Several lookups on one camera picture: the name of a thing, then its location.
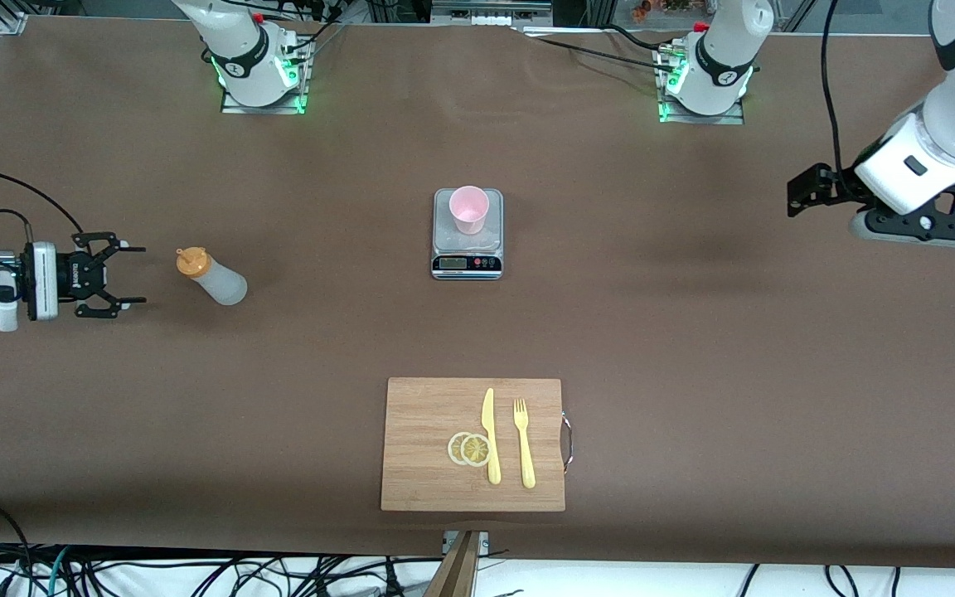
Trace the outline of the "yellow plastic fork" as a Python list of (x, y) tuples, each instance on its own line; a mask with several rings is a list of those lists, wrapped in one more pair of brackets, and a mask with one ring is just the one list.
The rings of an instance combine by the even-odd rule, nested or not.
[(531, 490), (536, 486), (536, 471), (528, 441), (528, 410), (523, 398), (514, 401), (514, 424), (519, 437), (521, 481), (524, 488)]

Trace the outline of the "wooden cutting board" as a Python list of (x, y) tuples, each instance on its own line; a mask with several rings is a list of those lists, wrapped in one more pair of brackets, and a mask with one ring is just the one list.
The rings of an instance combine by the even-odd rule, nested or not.
[[(486, 466), (456, 465), (448, 440), (458, 432), (485, 435), (482, 400), (494, 389), (494, 420), (502, 480)], [(381, 507), (386, 512), (561, 512), (562, 386), (557, 379), (419, 378), (388, 381)], [(521, 481), (514, 401), (528, 410), (528, 441), (536, 486)]]

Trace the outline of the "small metal mounting bracket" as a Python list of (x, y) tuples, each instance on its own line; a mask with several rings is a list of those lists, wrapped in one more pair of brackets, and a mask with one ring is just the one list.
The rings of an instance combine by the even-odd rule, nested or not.
[[(463, 535), (462, 531), (445, 531), (443, 537), (441, 537), (441, 555), (446, 556), (449, 551), (453, 548), (453, 545), (459, 537)], [(488, 533), (485, 531), (477, 531), (478, 537), (478, 548), (477, 553), (480, 558), (485, 558), (490, 552), (490, 541)]]

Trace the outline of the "wooden post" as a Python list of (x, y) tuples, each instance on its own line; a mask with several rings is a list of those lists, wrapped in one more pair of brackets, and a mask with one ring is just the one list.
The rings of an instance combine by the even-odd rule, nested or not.
[(476, 531), (463, 531), (437, 567), (422, 597), (473, 597), (475, 575), (481, 559), (478, 542)]

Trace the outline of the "pink plastic cup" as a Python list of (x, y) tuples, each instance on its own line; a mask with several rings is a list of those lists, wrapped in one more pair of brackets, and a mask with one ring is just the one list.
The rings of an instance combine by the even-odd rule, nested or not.
[(456, 230), (464, 235), (480, 233), (489, 208), (489, 196), (480, 187), (458, 187), (448, 197), (448, 211), (454, 220)]

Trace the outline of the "translucent sauce bottle orange cap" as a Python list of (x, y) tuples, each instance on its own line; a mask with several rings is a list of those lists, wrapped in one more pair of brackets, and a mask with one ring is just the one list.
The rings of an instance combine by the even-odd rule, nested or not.
[(221, 265), (205, 248), (177, 249), (176, 269), (221, 305), (241, 303), (249, 292), (245, 277)]

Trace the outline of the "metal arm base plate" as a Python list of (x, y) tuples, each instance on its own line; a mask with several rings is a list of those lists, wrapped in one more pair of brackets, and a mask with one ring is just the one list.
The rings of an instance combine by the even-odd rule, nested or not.
[(730, 109), (723, 114), (700, 114), (687, 109), (680, 102), (676, 91), (689, 71), (685, 56), (686, 50), (682, 39), (675, 39), (671, 44), (659, 44), (658, 49), (652, 50), (653, 64), (659, 66), (656, 73), (656, 87), (660, 121), (664, 124), (745, 124), (742, 97), (736, 99)]
[(281, 32), (268, 53), (242, 76), (243, 68), (212, 56), (217, 82), (223, 89), (225, 114), (306, 114), (313, 50), (311, 37)]

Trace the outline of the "silver digital kitchen scale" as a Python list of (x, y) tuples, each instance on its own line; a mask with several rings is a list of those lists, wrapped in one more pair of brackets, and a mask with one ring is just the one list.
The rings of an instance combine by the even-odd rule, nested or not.
[(444, 280), (500, 279), (507, 245), (504, 196), (497, 189), (482, 188), (490, 200), (484, 227), (480, 233), (464, 235), (456, 230), (448, 211), (448, 197), (455, 189), (443, 188), (434, 194), (429, 271)]

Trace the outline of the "brown table cover sheet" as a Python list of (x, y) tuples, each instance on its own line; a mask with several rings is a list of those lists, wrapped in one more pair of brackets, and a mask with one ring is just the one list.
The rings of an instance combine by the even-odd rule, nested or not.
[[(116, 322), (0, 332), (0, 507), (36, 543), (955, 565), (955, 250), (785, 214), (830, 141), (819, 40), (742, 126), (503, 27), (323, 34), (308, 112), (223, 114), (188, 22), (0, 41), (0, 172), (143, 254)], [(504, 196), (500, 279), (429, 271), (434, 194)], [(176, 269), (205, 248), (225, 306)], [(553, 378), (565, 510), (381, 510), (395, 376)]]

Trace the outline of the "yellow plastic knife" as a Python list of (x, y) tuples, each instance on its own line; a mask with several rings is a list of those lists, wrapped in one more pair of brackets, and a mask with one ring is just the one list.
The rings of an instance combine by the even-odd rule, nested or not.
[(482, 400), (482, 427), (486, 431), (489, 444), (489, 456), (486, 464), (487, 478), (492, 485), (502, 480), (502, 471), (497, 452), (496, 421), (494, 420), (494, 389), (488, 388)]

